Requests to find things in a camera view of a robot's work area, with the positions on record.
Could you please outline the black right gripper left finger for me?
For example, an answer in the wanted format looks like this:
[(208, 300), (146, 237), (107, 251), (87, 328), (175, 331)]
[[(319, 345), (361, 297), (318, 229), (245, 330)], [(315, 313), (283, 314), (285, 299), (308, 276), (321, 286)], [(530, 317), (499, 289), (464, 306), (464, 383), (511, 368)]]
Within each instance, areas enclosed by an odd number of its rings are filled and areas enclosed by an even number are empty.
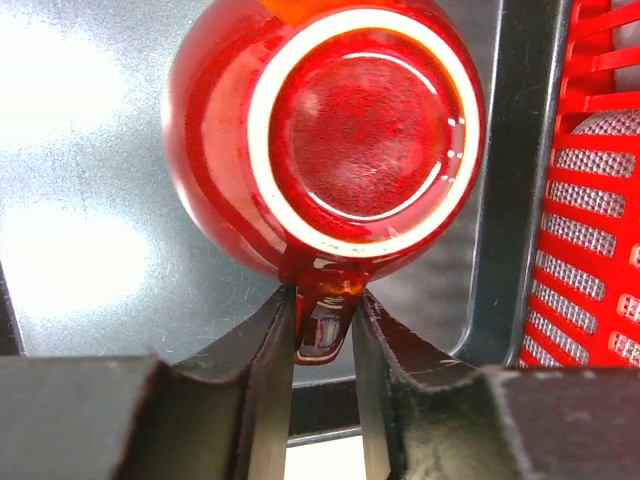
[(157, 356), (1, 360), (5, 479), (280, 479), (295, 294), (171, 365)]

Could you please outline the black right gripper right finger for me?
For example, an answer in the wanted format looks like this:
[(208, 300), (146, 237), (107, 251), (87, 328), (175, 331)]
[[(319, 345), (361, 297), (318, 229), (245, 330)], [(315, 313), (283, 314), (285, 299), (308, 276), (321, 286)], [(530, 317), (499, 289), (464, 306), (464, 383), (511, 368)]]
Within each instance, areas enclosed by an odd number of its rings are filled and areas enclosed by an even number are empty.
[(635, 479), (634, 368), (476, 368), (365, 295), (353, 324), (370, 479)]

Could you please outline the red mug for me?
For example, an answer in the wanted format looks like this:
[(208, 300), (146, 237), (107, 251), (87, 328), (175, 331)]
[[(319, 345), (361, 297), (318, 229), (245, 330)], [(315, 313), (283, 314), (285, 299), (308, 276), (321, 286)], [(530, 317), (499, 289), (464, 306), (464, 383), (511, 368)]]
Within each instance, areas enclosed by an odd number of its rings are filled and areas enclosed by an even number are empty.
[(295, 360), (322, 365), (367, 284), (460, 211), (485, 115), (433, 1), (215, 1), (175, 56), (162, 133), (193, 222), (295, 288)]

